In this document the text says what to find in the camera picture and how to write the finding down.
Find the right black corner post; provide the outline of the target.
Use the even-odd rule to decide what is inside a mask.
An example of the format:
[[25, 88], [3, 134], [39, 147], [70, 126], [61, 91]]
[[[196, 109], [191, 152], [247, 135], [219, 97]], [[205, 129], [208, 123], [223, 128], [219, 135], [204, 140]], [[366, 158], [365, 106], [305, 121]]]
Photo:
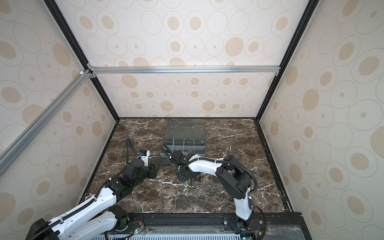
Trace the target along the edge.
[[278, 85], [279, 85], [279, 82], [281, 80], [281, 78], [283, 77], [283, 74], [285, 73], [287, 67], [288, 67], [288, 64], [290, 63], [290, 60], [311, 20], [311, 17], [313, 16], [318, 4], [319, 4], [319, 0], [310, 0], [308, 1], [308, 4], [304, 10], [304, 13], [302, 15], [302, 17], [300, 18], [300, 21], [299, 21], [299, 24], [293, 34], [293, 37], [288, 45], [288, 48], [285, 52], [285, 55], [282, 59], [282, 62], [280, 64], [280, 70], [279, 72], [277, 73], [277, 75], [274, 77], [269, 89], [268, 89], [268, 92], [262, 102], [262, 105], [261, 105], [261, 108], [256, 116], [256, 123], [259, 123], [261, 121], [261, 118], [262, 116], [264, 115], [273, 95], [274, 95], [274, 92], [275, 90], [277, 89]]

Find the left black corner post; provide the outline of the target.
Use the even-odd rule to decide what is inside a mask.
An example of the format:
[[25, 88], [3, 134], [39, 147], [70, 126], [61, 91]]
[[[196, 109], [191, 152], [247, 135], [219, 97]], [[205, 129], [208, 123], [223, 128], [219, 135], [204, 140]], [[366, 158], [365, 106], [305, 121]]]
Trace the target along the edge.
[[45, 0], [45, 5], [47, 6], [49, 12], [51, 13], [53, 19], [55, 20], [56, 24], [58, 25], [59, 29], [63, 33], [65, 39], [69, 43], [71, 49], [75, 53], [77, 59], [79, 60], [80, 64], [85, 70], [90, 70], [92, 73], [91, 81], [96, 88], [97, 92], [99, 93], [101, 99], [103, 100], [104, 104], [106, 105], [108, 111], [112, 115], [115, 122], [118, 122], [120, 120], [120, 117], [115, 110], [115, 108], [112, 105], [112, 102], [110, 101], [109, 97], [106, 94], [106, 91], [104, 90], [102, 84], [100, 83], [98, 77], [93, 73], [93, 71], [90, 68], [89, 61], [80, 46], [77, 38], [75, 37], [73, 31], [71, 30], [69, 24], [67, 23], [67, 20], [65, 19], [62, 11], [59, 8], [59, 5], [56, 1], [50, 1]]

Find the black base frame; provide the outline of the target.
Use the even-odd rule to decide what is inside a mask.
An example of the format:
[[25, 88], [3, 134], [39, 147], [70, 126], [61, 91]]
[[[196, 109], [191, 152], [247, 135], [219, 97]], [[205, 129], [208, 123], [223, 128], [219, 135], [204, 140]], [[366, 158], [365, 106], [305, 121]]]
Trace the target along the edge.
[[310, 240], [300, 213], [100, 215], [66, 234], [67, 240]]

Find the horizontal aluminium rail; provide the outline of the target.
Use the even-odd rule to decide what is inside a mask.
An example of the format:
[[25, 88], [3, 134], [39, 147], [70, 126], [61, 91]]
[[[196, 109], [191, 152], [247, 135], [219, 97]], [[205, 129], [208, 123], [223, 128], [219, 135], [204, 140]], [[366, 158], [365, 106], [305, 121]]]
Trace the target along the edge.
[[94, 74], [278, 73], [279, 66], [90, 67]]

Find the black corner post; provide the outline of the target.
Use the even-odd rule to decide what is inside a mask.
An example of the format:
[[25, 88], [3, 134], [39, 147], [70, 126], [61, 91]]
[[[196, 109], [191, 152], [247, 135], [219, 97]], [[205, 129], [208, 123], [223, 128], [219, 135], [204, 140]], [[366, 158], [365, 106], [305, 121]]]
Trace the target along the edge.
[[277, 89], [278, 85], [279, 85], [279, 82], [281, 80], [281, 78], [283, 77], [283, 74], [285, 73], [287, 67], [288, 67], [288, 64], [290, 63], [290, 60], [311, 20], [311, 17], [313, 16], [318, 4], [319, 4], [319, 0], [310, 0], [308, 1], [308, 4], [304, 10], [304, 13], [302, 15], [302, 17], [300, 18], [300, 21], [299, 21], [299, 24], [293, 34], [293, 37], [288, 45], [288, 48], [285, 52], [285, 55], [282, 59], [282, 62], [280, 64], [280, 70], [279, 72], [277, 73], [277, 75], [274, 77], [269, 89], [268, 89], [268, 92], [262, 102], [262, 105], [261, 105], [261, 108], [256, 116], [256, 123], [259, 123], [261, 121], [261, 118], [262, 116], [264, 115], [273, 95], [274, 95], [274, 92], [275, 90]]
[[99, 93], [101, 99], [103, 100], [104, 104], [106, 105], [108, 111], [112, 115], [115, 122], [118, 122], [120, 120], [120, 117], [115, 110], [115, 108], [112, 105], [112, 102], [110, 101], [109, 97], [106, 94], [106, 91], [104, 90], [102, 84], [100, 83], [98, 77], [93, 73], [93, 71], [90, 68], [89, 61], [80, 46], [77, 38], [75, 37], [73, 31], [71, 30], [69, 24], [67, 23], [67, 20], [65, 19], [62, 11], [59, 8], [59, 5], [56, 1], [50, 1], [45, 0], [45, 5], [47, 6], [49, 12], [51, 13], [53, 19], [55, 20], [56, 24], [58, 25], [59, 29], [63, 33], [65, 39], [69, 43], [71, 49], [75, 53], [77, 59], [79, 60], [80, 64], [85, 70], [90, 70], [92, 73], [91, 81], [96, 88], [97, 92]]

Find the clear plastic organizer box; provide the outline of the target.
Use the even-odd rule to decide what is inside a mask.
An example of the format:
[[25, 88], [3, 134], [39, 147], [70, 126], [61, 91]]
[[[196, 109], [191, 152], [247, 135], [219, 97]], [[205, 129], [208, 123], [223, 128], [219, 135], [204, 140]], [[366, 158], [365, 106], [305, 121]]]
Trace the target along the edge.
[[206, 133], [203, 123], [174, 120], [167, 122], [165, 144], [172, 152], [180, 151], [206, 156]]

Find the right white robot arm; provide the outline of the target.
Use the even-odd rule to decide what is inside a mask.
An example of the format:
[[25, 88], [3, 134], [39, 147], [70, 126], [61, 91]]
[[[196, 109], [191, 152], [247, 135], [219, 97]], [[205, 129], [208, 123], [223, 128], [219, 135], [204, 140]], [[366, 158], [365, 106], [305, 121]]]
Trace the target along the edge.
[[202, 173], [217, 177], [226, 192], [234, 199], [236, 215], [248, 221], [252, 215], [252, 194], [258, 189], [256, 177], [235, 157], [212, 159], [197, 154], [183, 155], [181, 152], [167, 154], [177, 167], [176, 175], [181, 182]]

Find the diagonal aluminium rail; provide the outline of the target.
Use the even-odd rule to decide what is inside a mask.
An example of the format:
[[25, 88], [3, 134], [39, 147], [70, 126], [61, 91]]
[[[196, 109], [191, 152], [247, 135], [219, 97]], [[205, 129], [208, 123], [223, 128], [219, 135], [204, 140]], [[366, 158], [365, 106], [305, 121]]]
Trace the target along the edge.
[[1, 175], [20, 156], [47, 123], [59, 112], [68, 99], [91, 77], [90, 70], [83, 70], [77, 77], [45, 108], [41, 114], [9, 145], [1, 154]]

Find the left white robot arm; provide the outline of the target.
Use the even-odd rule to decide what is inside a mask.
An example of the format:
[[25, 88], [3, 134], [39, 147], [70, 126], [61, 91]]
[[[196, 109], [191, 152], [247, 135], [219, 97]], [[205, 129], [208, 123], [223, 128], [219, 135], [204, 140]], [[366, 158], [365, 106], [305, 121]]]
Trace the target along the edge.
[[154, 179], [157, 168], [140, 159], [125, 167], [85, 202], [49, 221], [39, 219], [29, 229], [27, 240], [88, 240], [114, 229], [122, 220], [123, 210], [114, 205], [130, 195], [146, 179]]

